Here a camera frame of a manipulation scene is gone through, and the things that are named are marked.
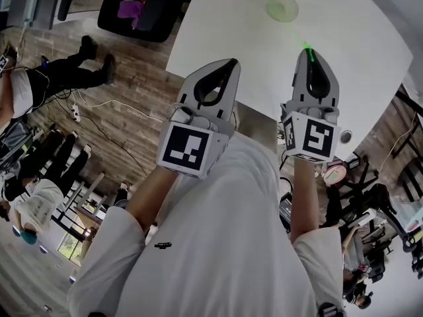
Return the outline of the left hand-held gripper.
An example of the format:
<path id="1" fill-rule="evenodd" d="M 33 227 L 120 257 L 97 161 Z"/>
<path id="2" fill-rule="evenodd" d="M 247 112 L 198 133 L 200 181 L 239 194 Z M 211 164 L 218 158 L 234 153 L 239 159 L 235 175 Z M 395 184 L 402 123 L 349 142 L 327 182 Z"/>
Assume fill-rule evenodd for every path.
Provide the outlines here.
<path id="1" fill-rule="evenodd" d="M 234 134 L 230 122 L 241 64 L 211 62 L 185 78 L 169 119 L 163 122 L 157 165 L 205 179 Z M 203 110 L 215 110 L 217 117 Z"/>

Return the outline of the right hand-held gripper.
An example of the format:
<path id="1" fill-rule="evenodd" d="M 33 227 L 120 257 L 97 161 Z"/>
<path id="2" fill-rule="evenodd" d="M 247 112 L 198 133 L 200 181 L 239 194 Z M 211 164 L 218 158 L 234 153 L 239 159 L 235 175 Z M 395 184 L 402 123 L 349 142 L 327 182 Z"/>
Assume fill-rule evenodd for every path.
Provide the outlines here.
<path id="1" fill-rule="evenodd" d="M 310 162 L 332 161 L 340 137 L 339 84 L 319 52 L 310 50 L 309 57 L 308 49 L 301 51 L 292 87 L 292 100 L 280 105 L 287 155 Z"/>

